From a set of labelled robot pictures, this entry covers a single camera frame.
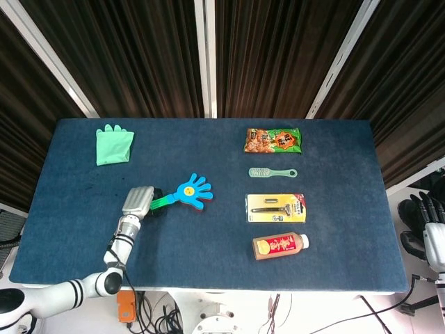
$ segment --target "light green comb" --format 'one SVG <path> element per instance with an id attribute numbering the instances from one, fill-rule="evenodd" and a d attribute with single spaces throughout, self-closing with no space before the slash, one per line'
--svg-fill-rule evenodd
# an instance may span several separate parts
<path id="1" fill-rule="evenodd" d="M 297 171 L 295 169 L 286 169 L 286 170 L 273 170 L 269 168 L 250 168 L 249 176 L 250 177 L 270 177 L 270 176 L 287 176 L 287 177 L 296 177 Z"/>

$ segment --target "green snack package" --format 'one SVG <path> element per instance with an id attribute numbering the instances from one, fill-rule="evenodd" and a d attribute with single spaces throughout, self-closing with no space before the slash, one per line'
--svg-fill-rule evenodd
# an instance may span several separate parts
<path id="1" fill-rule="evenodd" d="M 134 132 L 121 129 L 119 125 L 105 125 L 105 131 L 96 131 L 96 164 L 108 165 L 130 160 L 130 146 Z"/>
<path id="2" fill-rule="evenodd" d="M 302 153 L 301 133 L 295 129 L 248 129 L 244 152 Z"/>

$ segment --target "smiley face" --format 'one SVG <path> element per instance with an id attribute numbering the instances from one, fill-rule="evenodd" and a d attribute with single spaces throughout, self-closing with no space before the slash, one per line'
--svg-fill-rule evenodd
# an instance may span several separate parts
<path id="1" fill-rule="evenodd" d="M 195 189 L 192 186 L 187 186 L 186 188 L 184 188 L 184 195 L 193 196 L 194 193 Z"/>

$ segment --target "bottle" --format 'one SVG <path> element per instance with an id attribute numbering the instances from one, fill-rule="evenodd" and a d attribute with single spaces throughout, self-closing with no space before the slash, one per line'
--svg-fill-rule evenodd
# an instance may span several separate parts
<path id="1" fill-rule="evenodd" d="M 256 260 L 270 259 L 292 255 L 309 247 L 309 239 L 305 234 L 294 232 L 270 235 L 252 240 Z"/>

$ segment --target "yellow packaging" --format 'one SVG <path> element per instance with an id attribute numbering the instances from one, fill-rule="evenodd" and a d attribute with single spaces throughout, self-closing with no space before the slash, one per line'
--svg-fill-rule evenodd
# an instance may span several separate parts
<path id="1" fill-rule="evenodd" d="M 301 193 L 248 194 L 249 223 L 304 223 L 306 202 Z"/>

